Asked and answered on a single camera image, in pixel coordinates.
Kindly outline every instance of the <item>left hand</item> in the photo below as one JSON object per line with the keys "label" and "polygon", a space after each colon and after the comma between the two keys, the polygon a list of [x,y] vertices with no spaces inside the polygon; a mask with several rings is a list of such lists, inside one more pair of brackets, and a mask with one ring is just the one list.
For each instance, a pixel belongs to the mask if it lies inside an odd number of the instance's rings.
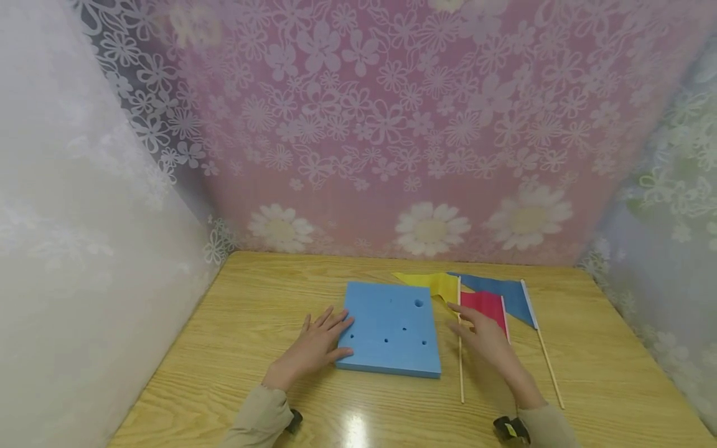
{"label": "left hand", "polygon": [[306,315],[299,337],[269,367],[262,381],[264,387],[286,392],[299,378],[353,355],[350,348],[333,348],[341,333],[353,324],[353,318],[346,319],[348,310],[337,315],[332,311],[333,306],[328,307],[314,323],[311,314]]}

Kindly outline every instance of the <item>wooden stick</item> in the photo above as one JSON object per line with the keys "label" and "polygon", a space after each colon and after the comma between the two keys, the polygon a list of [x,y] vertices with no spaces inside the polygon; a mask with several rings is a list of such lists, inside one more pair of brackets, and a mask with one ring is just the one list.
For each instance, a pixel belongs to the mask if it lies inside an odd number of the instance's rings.
{"label": "wooden stick", "polygon": [[500,296],[500,306],[503,307],[503,322],[505,322],[505,336],[508,337],[508,343],[511,343],[511,330],[508,328],[508,318],[505,316],[505,299]]}
{"label": "wooden stick", "polygon": [[548,350],[545,348],[545,341],[543,340],[543,333],[540,331],[540,325],[538,325],[538,319],[536,319],[535,311],[533,311],[533,304],[531,303],[531,296],[528,295],[528,288],[526,287],[526,281],[521,279],[521,285],[523,286],[523,294],[526,296],[526,302],[528,303],[528,311],[531,313],[531,318],[536,324],[536,330],[538,331],[538,339],[540,340],[540,346],[543,348],[543,356],[545,356],[545,362],[548,364],[548,371],[550,372],[550,379],[553,380],[553,387],[555,388],[555,394],[558,396],[558,403],[560,409],[565,409],[565,403],[563,402],[563,396],[560,394],[560,388],[558,387],[558,380],[555,379],[555,371],[553,370],[553,364],[550,362],[548,356]]}
{"label": "wooden stick", "polygon": [[[460,305],[460,277],[458,277],[458,305]],[[460,313],[458,313],[458,325],[460,323]],[[458,372],[460,375],[460,402],[465,403],[465,389],[463,387],[463,339],[458,336]]]}
{"label": "wooden stick", "polygon": [[540,339],[540,345],[543,348],[543,354],[545,355],[545,361],[548,363],[548,370],[550,371],[550,379],[553,380],[553,387],[555,388],[555,394],[558,396],[558,403],[560,403],[560,409],[565,409],[565,403],[563,403],[563,396],[560,394],[560,388],[558,387],[558,380],[555,379],[555,372],[553,371],[553,365],[550,364],[550,357],[548,351],[545,349],[545,341],[543,340],[543,333],[538,328],[538,339]]}

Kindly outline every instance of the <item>wooden table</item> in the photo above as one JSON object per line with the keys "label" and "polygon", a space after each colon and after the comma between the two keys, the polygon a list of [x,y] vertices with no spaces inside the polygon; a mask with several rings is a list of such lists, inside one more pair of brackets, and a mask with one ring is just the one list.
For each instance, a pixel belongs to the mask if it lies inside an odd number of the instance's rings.
{"label": "wooden table", "polygon": [[[210,448],[307,312],[341,307],[346,282],[399,283],[391,272],[524,278],[555,368],[566,415],[585,447],[713,447],[715,442],[588,274],[568,267],[233,254],[164,358],[112,448]],[[499,447],[495,417],[514,411],[489,369],[466,376],[437,306],[442,378],[329,368],[289,394],[304,422],[278,447]],[[536,332],[510,318],[513,346],[556,403]],[[471,369],[467,362],[466,369]]]}

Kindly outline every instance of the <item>flag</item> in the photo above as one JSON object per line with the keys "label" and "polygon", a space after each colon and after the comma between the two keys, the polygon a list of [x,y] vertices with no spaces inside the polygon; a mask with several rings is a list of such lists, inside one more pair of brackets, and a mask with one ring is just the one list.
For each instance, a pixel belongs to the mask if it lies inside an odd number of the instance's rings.
{"label": "flag", "polygon": [[511,340],[508,336],[508,321],[505,319],[505,305],[500,295],[486,291],[461,292],[460,304],[493,319],[503,329],[508,340]]}
{"label": "flag", "polygon": [[460,276],[461,283],[474,291],[487,291],[502,295],[505,302],[505,311],[509,315],[522,320],[536,330],[538,329],[538,322],[533,314],[533,307],[528,296],[528,290],[525,288],[525,282],[494,280],[455,272],[449,272],[449,274]]}
{"label": "flag", "polygon": [[439,295],[444,302],[458,303],[458,281],[445,272],[437,274],[404,274],[394,272],[396,278],[406,285],[427,287],[431,290],[431,297]]}

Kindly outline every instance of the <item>black object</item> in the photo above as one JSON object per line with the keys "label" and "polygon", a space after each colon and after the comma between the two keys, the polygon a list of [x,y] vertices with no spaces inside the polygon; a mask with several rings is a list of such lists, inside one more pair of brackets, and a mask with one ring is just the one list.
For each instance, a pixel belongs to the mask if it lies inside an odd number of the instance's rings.
{"label": "black object", "polygon": [[502,416],[493,420],[493,427],[501,441],[522,439],[525,444],[531,443],[531,436],[520,419],[511,420],[508,416]]}
{"label": "black object", "polygon": [[301,421],[304,420],[304,417],[296,409],[291,409],[291,413],[294,414],[294,418],[291,419],[291,423],[289,423],[289,426],[286,427],[286,430],[290,434],[296,434],[296,431],[299,430],[299,425],[301,424]]}

